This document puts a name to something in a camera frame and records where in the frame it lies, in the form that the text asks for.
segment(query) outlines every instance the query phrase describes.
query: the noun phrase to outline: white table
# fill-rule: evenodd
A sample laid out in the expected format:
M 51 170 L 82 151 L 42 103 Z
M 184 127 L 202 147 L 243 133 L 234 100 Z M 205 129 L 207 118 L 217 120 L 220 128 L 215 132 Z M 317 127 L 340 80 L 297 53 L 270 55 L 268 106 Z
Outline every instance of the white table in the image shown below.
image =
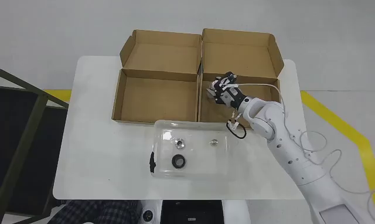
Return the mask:
M 284 60 L 281 93 L 289 120 L 305 130 L 295 64 Z M 230 182 L 156 179 L 149 171 L 151 125 L 111 119 L 121 61 L 83 56 L 77 64 L 53 187 L 57 199 L 303 199 L 269 152 L 265 139 L 248 132 L 234 150 L 243 166 Z

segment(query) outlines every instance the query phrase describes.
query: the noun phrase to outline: black o-ring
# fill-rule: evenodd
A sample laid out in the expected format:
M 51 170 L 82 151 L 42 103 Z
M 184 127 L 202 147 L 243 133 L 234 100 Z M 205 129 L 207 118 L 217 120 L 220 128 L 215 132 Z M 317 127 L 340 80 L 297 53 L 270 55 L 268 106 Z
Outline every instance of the black o-ring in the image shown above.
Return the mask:
M 181 165 L 178 165 L 178 164 L 177 164 L 177 161 L 178 161 L 179 159 L 182 159 L 182 164 L 181 164 Z M 173 165 L 173 167 L 175 167 L 176 169 L 181 169 L 181 168 L 183 168 L 183 167 L 185 166 L 185 164 L 186 164 L 186 159 L 185 159 L 185 157 L 183 157 L 183 155 L 177 154 L 177 155 L 174 155 L 174 156 L 172 157 L 172 165 Z

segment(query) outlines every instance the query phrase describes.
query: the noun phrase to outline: white cable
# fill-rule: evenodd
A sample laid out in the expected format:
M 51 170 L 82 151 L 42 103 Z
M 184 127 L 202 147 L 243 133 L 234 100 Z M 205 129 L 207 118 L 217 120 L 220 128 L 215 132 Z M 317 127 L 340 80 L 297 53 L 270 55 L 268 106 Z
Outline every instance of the white cable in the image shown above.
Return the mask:
M 322 134 L 322 133 L 319 133 L 317 131 L 309 131 L 309 130 L 306 130 L 304 132 L 301 133 L 301 135 L 299 136 L 299 141 L 301 142 L 301 144 L 299 145 L 296 141 L 295 141 L 295 136 L 293 134 L 290 133 L 288 127 L 287 127 L 287 111 L 286 111 L 286 107 L 285 107 L 285 103 L 284 103 L 284 99 L 282 98 L 282 95 L 281 95 L 281 92 L 280 90 L 274 86 L 274 85 L 271 85 L 271 84 L 262 84 L 262 83 L 244 83 L 244 84 L 228 84 L 226 86 L 231 86 L 231 85 L 236 85 L 236 86 L 270 86 L 270 87 L 273 87 L 277 90 L 277 92 L 279 93 L 279 96 L 280 96 L 280 99 L 281 99 L 281 104 L 282 104 L 282 108 L 284 110 L 284 127 L 285 129 L 287 130 L 288 134 L 289 134 L 289 137 L 290 139 L 304 152 L 304 151 L 308 151 L 308 152 L 318 152 L 318 151 L 322 151 L 323 149 L 326 148 L 327 144 L 328 144 L 328 140 L 327 138 Z M 324 139 L 325 139 L 325 145 L 323 147 L 321 147 L 320 149 L 317 149 L 317 150 L 309 150 L 309 149 L 306 149 L 304 148 L 304 145 L 302 143 L 302 136 L 304 134 L 306 134 L 307 132 L 312 132 L 312 133 L 317 133 L 319 135 L 321 135 Z M 375 221 L 375 216 L 370 212 L 370 201 L 371 201 L 371 198 L 373 196 L 373 194 L 375 193 L 375 190 L 369 190 L 369 191 L 365 191 L 365 192 L 355 192 L 355 191 L 349 191 L 347 189 L 345 189 L 344 187 L 342 187 L 338 182 L 335 181 L 335 179 L 333 178 L 332 176 L 332 169 L 336 166 L 336 164 L 340 161 L 341 159 L 341 156 L 342 156 L 342 151 L 340 149 L 335 149 L 333 151 L 331 151 L 329 154 L 327 154 L 323 160 L 321 162 L 315 162 L 315 161 L 312 161 L 310 158 L 306 157 L 306 153 L 304 153 L 304 157 L 306 159 L 308 159 L 311 163 L 315 164 L 315 165 L 322 165 L 326 159 L 328 157 L 330 157 L 333 153 L 335 153 L 336 151 L 340 152 L 340 155 L 339 155 L 339 158 L 336 160 L 336 162 L 331 166 L 331 168 L 329 169 L 329 176 L 331 177 L 332 181 L 340 188 L 342 189 L 343 191 L 346 191 L 348 193 L 351 193 L 351 194 L 358 194 L 358 195 L 363 195 L 363 194 L 367 194 L 367 193 L 370 193 L 370 196 L 367 200 L 367 211 L 369 213 L 369 215 L 371 216 L 371 218 Z

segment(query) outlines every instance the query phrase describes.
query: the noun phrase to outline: black cable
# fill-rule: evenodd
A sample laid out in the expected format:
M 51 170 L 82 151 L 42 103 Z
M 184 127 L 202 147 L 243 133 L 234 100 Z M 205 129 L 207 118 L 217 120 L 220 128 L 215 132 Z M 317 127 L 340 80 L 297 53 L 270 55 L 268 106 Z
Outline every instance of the black cable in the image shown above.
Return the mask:
M 228 130 L 229 130 L 234 136 L 236 136 L 237 138 L 243 140 L 243 139 L 246 137 L 247 132 L 246 132 L 245 127 L 244 127 L 241 123 L 238 123 L 238 125 L 239 125 L 240 127 L 242 127 L 242 129 L 243 129 L 244 132 L 245 132 L 245 134 L 244 134 L 242 137 L 240 137 L 240 136 L 238 136 L 237 134 L 235 134 L 235 133 L 229 128 L 229 126 L 228 126 L 228 121 L 227 121 L 226 127 L 227 127 L 227 129 L 228 129 Z

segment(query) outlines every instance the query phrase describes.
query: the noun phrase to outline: cardboard box flap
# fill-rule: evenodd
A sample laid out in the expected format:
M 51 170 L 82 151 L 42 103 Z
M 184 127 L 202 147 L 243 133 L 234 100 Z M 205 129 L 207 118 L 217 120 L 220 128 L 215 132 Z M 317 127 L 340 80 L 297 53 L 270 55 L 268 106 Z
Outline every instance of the cardboard box flap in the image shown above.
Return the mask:
M 277 78 L 284 62 L 269 33 L 203 30 L 203 73 Z
M 120 52 L 126 70 L 196 75 L 202 37 L 196 34 L 135 30 Z

